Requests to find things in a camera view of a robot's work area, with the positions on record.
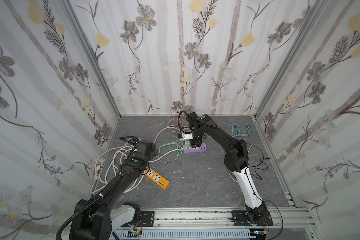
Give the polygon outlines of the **purple power strip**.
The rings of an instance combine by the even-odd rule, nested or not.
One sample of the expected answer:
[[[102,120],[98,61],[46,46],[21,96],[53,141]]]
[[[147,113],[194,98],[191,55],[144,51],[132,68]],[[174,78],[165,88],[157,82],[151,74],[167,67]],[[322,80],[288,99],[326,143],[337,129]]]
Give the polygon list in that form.
[[[183,151],[184,153],[188,154],[188,153],[204,153],[207,151],[207,146],[206,144],[202,144],[200,147],[183,147]]]

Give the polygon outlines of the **green charger plug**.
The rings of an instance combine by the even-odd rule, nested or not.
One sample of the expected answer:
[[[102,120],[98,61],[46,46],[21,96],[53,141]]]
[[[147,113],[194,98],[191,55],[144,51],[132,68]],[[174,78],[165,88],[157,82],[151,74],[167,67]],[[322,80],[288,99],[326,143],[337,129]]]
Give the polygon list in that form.
[[[186,149],[189,149],[189,148],[191,148],[192,146],[191,146],[191,140],[186,140],[185,141],[185,148]]]

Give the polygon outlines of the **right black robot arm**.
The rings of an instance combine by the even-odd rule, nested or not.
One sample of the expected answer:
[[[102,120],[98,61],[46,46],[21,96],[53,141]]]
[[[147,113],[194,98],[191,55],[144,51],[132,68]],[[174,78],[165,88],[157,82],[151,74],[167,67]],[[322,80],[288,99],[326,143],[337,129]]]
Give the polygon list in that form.
[[[200,150],[203,136],[208,135],[225,151],[224,164],[233,173],[245,200],[245,213],[241,219],[250,226],[273,226],[273,219],[266,202],[260,197],[251,175],[247,142],[238,140],[220,128],[209,115],[199,117],[196,113],[180,111],[178,114],[180,133],[178,138],[185,143],[186,150]]]

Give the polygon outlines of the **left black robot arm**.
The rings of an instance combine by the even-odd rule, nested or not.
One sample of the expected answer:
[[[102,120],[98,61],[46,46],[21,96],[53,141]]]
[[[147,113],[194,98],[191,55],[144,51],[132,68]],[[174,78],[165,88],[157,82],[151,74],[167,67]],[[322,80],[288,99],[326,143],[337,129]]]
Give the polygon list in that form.
[[[140,207],[131,203],[112,211],[116,200],[139,176],[147,172],[149,162],[159,153],[156,145],[150,141],[133,139],[133,148],[119,166],[116,176],[102,190],[89,200],[80,200],[70,216],[58,229],[56,239],[62,239],[62,233],[71,226],[70,240],[108,240],[115,229],[127,223],[140,220],[137,213]]]

